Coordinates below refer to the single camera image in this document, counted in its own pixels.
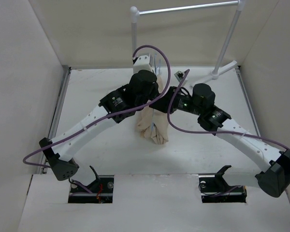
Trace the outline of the light blue wire hanger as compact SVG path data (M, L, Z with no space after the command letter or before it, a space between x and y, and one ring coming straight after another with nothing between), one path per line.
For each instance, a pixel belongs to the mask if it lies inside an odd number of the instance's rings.
M154 54L154 73L155 75L158 75L160 74L160 68L161 68L161 59L160 58L157 58L157 53ZM154 110L152 112L152 118L151 118L151 131L153 130L154 128Z

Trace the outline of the beige trousers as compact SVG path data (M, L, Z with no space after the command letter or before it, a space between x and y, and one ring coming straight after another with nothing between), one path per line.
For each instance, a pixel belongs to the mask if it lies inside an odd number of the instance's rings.
M157 145L164 145L169 141L168 126L166 113L146 106L140 111L135 128L142 138Z

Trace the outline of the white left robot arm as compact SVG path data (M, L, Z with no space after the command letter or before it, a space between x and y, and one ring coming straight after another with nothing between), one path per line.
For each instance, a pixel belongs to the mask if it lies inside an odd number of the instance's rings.
M44 149L51 170L58 181L73 177L79 170L75 154L101 132L124 119L135 115L129 109L142 109L142 105L159 94L157 76L147 70L132 75L130 82L109 92L79 123L60 136L43 138L39 145Z

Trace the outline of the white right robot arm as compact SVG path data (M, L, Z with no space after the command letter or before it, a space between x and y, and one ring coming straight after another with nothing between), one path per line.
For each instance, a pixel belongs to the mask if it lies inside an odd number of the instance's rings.
M209 133L233 145L260 169L254 179L265 193L279 197L290 184L290 149L281 151L267 144L266 139L244 130L232 117L215 106L216 95L207 84L196 84L192 94L170 87L150 108L167 115L176 110L198 116L203 133Z

